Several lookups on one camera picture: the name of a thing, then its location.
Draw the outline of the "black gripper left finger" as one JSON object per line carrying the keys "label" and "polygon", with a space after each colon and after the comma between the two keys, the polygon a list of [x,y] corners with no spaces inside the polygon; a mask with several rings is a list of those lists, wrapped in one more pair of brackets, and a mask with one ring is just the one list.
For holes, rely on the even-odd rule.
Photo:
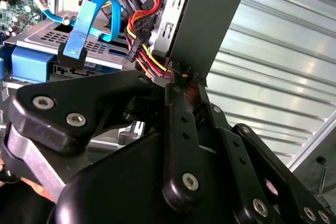
{"label": "black gripper left finger", "polygon": [[[58,202],[65,186],[93,165],[86,162],[89,141],[108,130],[142,121],[150,128],[145,136],[161,133],[174,144],[188,133],[199,146],[184,73],[172,62],[164,86],[131,70],[22,87],[9,105],[6,147]],[[171,208],[196,208],[206,198],[191,173],[169,174],[162,191]]]}

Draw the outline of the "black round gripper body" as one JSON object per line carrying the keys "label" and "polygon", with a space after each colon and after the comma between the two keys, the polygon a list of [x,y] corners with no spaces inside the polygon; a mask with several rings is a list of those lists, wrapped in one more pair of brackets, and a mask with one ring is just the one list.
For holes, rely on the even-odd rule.
{"label": "black round gripper body", "polygon": [[[174,144],[151,133],[79,172],[63,189],[56,223],[235,223],[215,154],[181,133]],[[168,175],[193,174],[204,202],[185,214],[166,202]]]}

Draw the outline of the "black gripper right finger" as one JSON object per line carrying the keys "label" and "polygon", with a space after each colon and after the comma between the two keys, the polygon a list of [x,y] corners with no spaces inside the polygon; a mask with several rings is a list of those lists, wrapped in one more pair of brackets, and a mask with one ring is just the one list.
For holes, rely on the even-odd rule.
{"label": "black gripper right finger", "polygon": [[198,108],[219,141],[233,186],[238,223],[333,223],[333,216],[247,125],[231,127],[210,103],[205,80],[196,80]]}

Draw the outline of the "person's bare hand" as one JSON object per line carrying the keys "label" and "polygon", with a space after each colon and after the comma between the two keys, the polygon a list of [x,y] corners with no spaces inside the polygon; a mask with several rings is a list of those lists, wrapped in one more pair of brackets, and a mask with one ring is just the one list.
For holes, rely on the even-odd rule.
{"label": "person's bare hand", "polygon": [[48,200],[55,202],[54,199],[52,198],[52,196],[48,193],[48,191],[46,190],[45,187],[43,187],[42,185],[39,185],[27,178],[21,178],[21,181],[23,181],[24,183],[28,184],[38,195],[47,198]]}

